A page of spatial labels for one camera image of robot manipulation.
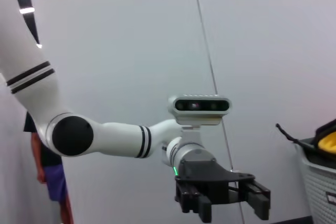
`black stripe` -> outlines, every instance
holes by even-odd
[[[14,84],[15,82],[18,82],[19,80],[22,80],[23,78],[26,78],[27,76],[30,76],[31,74],[41,70],[42,68],[45,68],[45,67],[48,67],[50,66],[50,62],[49,61],[46,61],[36,67],[33,67],[29,70],[27,70],[26,72],[23,72],[21,74],[19,74],[18,76],[10,79],[9,81],[7,81],[7,86],[10,86],[12,84]]]
[[[17,86],[16,88],[12,89],[12,94],[15,94],[19,91],[21,91],[22,89],[25,89],[26,87],[29,87],[30,85],[33,85],[34,83],[46,78],[47,76],[51,75],[55,73],[54,69],[49,69],[47,72],[44,72],[42,74],[40,74],[39,76],[32,78],[31,80],[21,84],[20,86]]]
[[[169,155],[169,162],[171,165],[173,165],[173,160],[172,160],[172,157],[173,157],[173,153],[176,151],[176,146],[177,144],[179,144],[179,141],[173,146],[172,150],[170,151],[170,155]]]
[[[144,131],[142,126],[139,126],[139,127],[140,127],[141,132],[142,132],[142,144],[141,144],[140,152],[135,158],[141,157],[142,153],[143,153],[143,149],[145,148],[145,131]]]
[[[148,146],[147,146],[147,151],[145,153],[145,155],[143,156],[143,158],[146,158],[149,154],[149,151],[151,150],[151,145],[152,145],[152,135],[151,135],[151,131],[149,128],[145,127],[148,131]]]

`green led light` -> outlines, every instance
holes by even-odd
[[[178,176],[178,173],[177,173],[177,170],[176,170],[175,166],[174,166],[174,172],[175,172],[175,175]]]

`white basket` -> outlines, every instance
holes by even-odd
[[[295,146],[314,224],[335,224],[336,169],[309,162],[303,149]]]

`black joint cap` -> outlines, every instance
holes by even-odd
[[[59,152],[67,156],[76,156],[91,146],[93,130],[85,119],[69,116],[56,124],[52,139]]]

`robotic arm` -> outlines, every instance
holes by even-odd
[[[17,0],[0,0],[0,72],[34,119],[43,143],[62,156],[102,152],[146,158],[162,142],[181,135],[167,120],[152,127],[100,124],[64,106],[54,69],[36,47]]]
[[[257,216],[268,219],[269,190],[251,174],[223,169],[202,144],[200,126],[218,125],[230,108],[228,99],[216,95],[172,98],[170,111],[176,120],[152,127],[97,123],[64,106],[55,71],[36,47],[17,0],[0,0],[0,7],[0,72],[31,114],[48,148],[71,157],[101,152],[147,158],[163,146],[163,162],[174,168],[175,200],[183,212],[192,210],[208,223],[211,205],[246,201]],[[238,182],[238,187],[229,187],[231,182]]]

